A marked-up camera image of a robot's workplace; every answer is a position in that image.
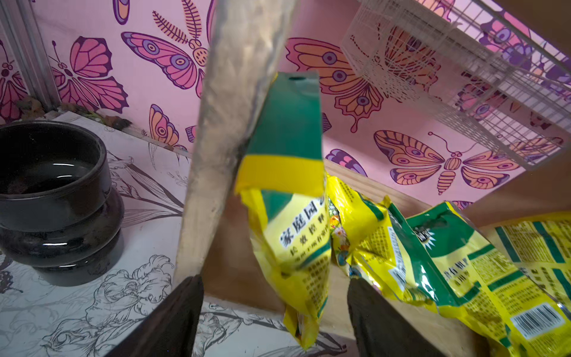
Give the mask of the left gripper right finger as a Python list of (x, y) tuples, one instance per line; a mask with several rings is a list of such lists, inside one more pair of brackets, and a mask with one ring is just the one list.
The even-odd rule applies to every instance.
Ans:
[(352, 279), (347, 304), (360, 356), (442, 356), (364, 279)]

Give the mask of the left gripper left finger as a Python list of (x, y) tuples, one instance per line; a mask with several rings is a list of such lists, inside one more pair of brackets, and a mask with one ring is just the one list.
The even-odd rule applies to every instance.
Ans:
[(188, 277), (108, 356), (191, 356), (205, 289), (202, 277)]

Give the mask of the yellow green fertilizer packet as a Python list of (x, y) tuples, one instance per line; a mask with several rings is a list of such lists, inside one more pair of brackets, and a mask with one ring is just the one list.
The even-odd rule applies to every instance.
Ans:
[(480, 229), (526, 276), (570, 309), (570, 212), (495, 223)]
[(303, 349), (318, 339), (332, 255), (318, 74), (275, 77), (236, 176), (254, 255)]
[(375, 202), (336, 176), (327, 175), (332, 251), (338, 267), (385, 298), (437, 311), (414, 276), (412, 230), (389, 196)]
[(491, 356), (569, 356), (570, 314), (449, 202), (407, 219), (405, 247), (437, 312), (485, 337)]

